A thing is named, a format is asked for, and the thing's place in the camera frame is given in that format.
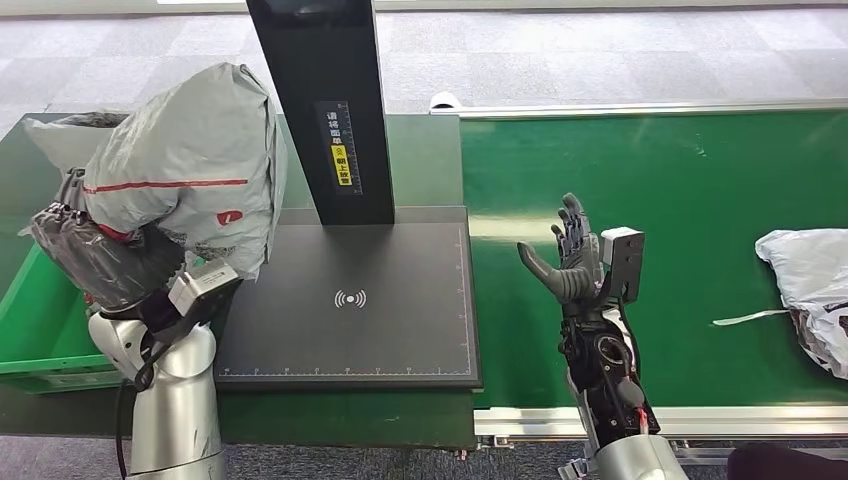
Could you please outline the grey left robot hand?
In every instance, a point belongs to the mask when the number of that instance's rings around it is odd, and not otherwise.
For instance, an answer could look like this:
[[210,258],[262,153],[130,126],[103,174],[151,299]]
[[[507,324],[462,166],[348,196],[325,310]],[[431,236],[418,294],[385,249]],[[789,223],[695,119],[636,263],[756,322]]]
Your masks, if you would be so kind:
[[110,311],[126,310],[163,290],[185,262],[185,252],[155,226],[118,239],[89,215],[82,168],[64,172],[54,200],[21,231],[79,289]]

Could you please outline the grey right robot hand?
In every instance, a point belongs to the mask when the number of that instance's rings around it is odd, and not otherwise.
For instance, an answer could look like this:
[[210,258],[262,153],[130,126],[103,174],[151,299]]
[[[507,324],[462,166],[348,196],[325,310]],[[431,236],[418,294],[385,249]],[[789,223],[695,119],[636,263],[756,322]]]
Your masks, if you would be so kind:
[[516,244],[519,258],[561,304],[595,298],[603,283],[600,246],[576,195],[567,193],[563,196],[558,216],[562,226],[553,224],[551,231],[555,236],[560,266],[553,268],[525,242]]

